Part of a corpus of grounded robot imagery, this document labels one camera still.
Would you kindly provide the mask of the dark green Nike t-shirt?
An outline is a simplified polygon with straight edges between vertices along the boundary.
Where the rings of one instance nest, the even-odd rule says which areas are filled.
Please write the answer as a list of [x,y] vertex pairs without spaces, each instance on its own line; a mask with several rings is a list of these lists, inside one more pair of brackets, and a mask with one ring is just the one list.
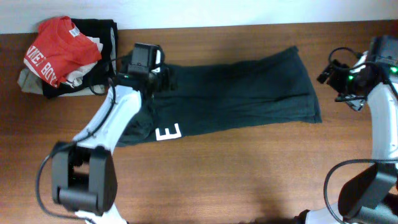
[[126,126],[119,147],[248,126],[321,123],[314,87],[296,46],[232,64],[168,65],[177,88],[154,93]]

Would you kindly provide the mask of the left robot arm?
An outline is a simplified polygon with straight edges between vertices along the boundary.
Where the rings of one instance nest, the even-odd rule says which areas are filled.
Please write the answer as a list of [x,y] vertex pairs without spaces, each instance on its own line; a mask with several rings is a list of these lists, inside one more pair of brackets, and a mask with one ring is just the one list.
[[159,45],[136,43],[122,57],[126,71],[109,78],[105,101],[70,142],[58,142],[45,158],[51,162],[52,200],[85,223],[125,223],[115,199],[118,181],[113,152],[146,98],[175,85]]

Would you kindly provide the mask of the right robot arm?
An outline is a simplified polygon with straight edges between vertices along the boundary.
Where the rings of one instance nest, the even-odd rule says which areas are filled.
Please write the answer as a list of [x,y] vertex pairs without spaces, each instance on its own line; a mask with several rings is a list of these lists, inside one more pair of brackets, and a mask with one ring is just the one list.
[[[323,184],[325,208],[304,210],[292,223],[397,223],[397,37],[372,39],[368,51],[355,52],[358,62],[349,67],[332,58],[318,76],[337,91],[336,101],[371,112],[372,156],[340,162],[327,173]],[[337,203],[328,199],[328,183],[340,167],[369,164],[341,188]]]

